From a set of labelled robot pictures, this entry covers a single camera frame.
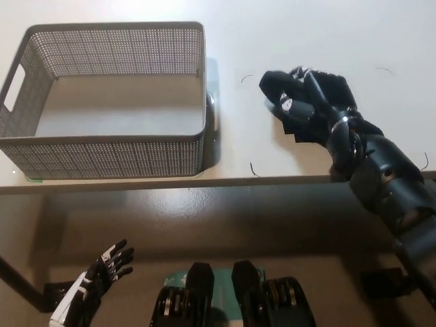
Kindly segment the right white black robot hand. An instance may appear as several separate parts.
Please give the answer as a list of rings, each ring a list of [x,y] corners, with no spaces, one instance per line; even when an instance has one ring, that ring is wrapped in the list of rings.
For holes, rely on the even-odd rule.
[[[321,111],[321,100],[309,90],[308,77],[314,69],[298,66],[290,72],[274,71],[274,93],[271,102],[281,119],[285,132],[292,134],[297,143],[326,145],[328,123]]]

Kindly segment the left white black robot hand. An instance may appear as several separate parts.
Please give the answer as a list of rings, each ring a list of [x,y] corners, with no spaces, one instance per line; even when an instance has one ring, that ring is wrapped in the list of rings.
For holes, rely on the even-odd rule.
[[[128,264],[134,258],[134,248],[126,245],[125,239],[115,243],[79,275],[52,313],[50,327],[91,325],[102,297],[114,283],[133,271]]]

